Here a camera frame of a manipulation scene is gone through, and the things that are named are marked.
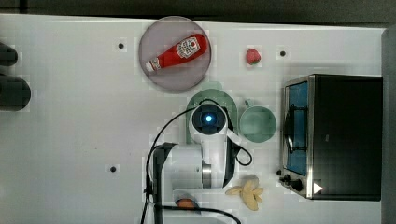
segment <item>round plate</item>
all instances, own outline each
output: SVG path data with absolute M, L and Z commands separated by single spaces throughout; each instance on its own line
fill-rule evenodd
M 207 42 L 208 48 L 203 55 L 188 63 L 151 73 L 145 66 L 146 62 L 193 34 L 204 35 L 208 40 L 204 30 L 187 18 L 165 17 L 151 24 L 140 40 L 139 62 L 152 82 L 169 91 L 186 91 L 204 79 L 211 60 L 210 42 Z

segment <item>oven window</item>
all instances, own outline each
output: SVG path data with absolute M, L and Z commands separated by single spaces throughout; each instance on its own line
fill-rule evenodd
M 308 107 L 308 83 L 302 82 L 289 88 L 289 109 L 294 113 L 293 151 L 288 151 L 287 169 L 306 175 L 306 113 Z

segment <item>small orange object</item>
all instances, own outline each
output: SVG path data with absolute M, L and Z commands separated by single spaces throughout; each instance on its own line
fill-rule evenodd
M 194 201 L 191 199 L 180 199 L 177 201 L 177 207 L 194 208 Z

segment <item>white bottle cap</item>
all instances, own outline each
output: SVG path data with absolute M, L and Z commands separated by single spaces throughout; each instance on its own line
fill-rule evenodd
M 146 68 L 148 69 L 149 72 L 154 72 L 154 69 L 152 68 L 150 62 L 147 62 L 147 63 L 146 63 Z

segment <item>black cylinder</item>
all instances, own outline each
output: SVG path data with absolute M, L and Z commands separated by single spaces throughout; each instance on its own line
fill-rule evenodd
M 0 43 L 0 65 L 11 66 L 18 60 L 18 53 L 15 49 Z
M 22 110 L 29 103 L 31 95 L 25 80 L 0 74 L 0 110 Z

